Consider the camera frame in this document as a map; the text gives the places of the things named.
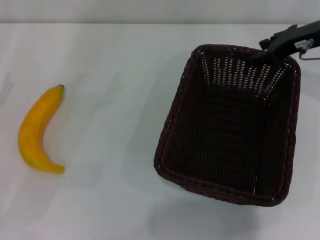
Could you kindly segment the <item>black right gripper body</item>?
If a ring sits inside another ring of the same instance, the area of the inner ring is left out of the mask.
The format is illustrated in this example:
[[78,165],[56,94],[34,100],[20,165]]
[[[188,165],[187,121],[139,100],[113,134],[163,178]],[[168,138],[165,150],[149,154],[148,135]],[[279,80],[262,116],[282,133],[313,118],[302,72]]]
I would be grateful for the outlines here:
[[320,46],[320,21],[300,27],[293,25],[274,36],[275,39],[268,48],[273,52],[274,60],[283,60],[295,53],[305,54]]

